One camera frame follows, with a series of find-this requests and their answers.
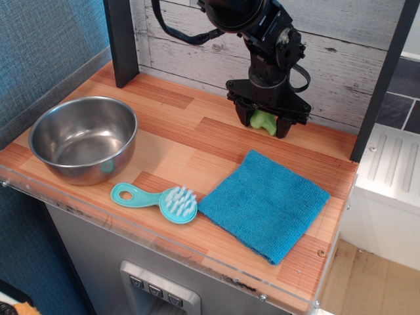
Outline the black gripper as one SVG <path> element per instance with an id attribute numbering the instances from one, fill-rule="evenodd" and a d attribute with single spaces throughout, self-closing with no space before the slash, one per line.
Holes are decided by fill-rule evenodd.
<path id="1" fill-rule="evenodd" d="M 235 79 L 226 82 L 227 99 L 235 104 L 236 113 L 242 125 L 250 126 L 255 110 L 277 116 L 276 136 L 285 138 L 292 125 L 305 125 L 311 106 L 294 93 L 283 81 L 278 85 L 260 87 L 249 79 Z"/>

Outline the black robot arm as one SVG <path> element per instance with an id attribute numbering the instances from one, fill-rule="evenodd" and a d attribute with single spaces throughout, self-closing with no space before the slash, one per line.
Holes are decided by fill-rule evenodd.
<path id="1" fill-rule="evenodd" d="M 292 125 L 306 124 L 311 107 L 299 97 L 308 85 L 294 87 L 295 70 L 306 81 L 309 73 L 298 61 L 305 56 L 301 34 L 279 1 L 198 1 L 200 9 L 221 32 L 243 38 L 250 53 L 247 79 L 226 82 L 231 100 L 243 125 L 264 128 L 278 138 Z"/>

